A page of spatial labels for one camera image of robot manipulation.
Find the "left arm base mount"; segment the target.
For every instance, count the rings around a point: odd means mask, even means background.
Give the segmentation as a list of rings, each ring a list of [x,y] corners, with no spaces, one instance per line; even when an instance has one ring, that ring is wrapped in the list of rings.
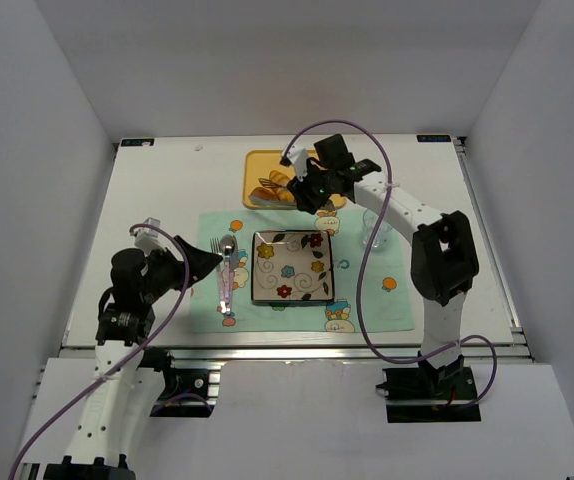
[[[163,389],[154,403],[154,418],[209,418],[211,403],[208,368],[181,363],[169,351],[151,348],[145,351],[140,367],[153,369],[163,376]]]

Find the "small brown bread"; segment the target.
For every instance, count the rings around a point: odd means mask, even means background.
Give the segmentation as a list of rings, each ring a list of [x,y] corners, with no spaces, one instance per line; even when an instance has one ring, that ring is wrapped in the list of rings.
[[[276,193],[264,187],[256,187],[249,194],[249,200],[253,204],[262,204],[267,202],[279,202],[280,199]]]

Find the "metal tongs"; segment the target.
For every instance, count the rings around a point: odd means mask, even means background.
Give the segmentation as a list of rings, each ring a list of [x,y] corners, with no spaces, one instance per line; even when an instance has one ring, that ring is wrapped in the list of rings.
[[[248,195],[250,202],[258,207],[295,208],[296,201],[286,186],[267,178],[259,179],[260,185]]]

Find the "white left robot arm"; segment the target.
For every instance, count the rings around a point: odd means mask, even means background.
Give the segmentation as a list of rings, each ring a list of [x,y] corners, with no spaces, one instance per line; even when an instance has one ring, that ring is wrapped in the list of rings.
[[[147,345],[153,306],[171,290],[188,291],[222,261],[179,236],[173,243],[181,256],[153,238],[112,256],[111,285],[98,304],[93,389],[62,460],[47,465],[45,478],[135,478],[129,458],[154,405],[175,387],[170,355]]]

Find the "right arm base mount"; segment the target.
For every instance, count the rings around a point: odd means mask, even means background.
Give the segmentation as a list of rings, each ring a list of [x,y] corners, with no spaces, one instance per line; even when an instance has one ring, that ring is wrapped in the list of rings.
[[[470,367],[433,384],[424,369],[392,367],[383,370],[375,386],[385,400],[389,424],[477,423],[478,391]]]

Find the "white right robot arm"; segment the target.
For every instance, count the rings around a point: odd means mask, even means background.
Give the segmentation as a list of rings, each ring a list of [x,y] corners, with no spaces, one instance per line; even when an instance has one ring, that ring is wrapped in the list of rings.
[[[479,261],[468,217],[443,213],[397,186],[389,163],[358,161],[344,138],[333,135],[314,145],[310,155],[294,144],[281,153],[281,164],[294,169],[288,189],[298,210],[316,213],[340,195],[387,223],[411,247],[410,276],[423,299],[423,339],[415,359],[433,384],[460,373],[464,303]]]

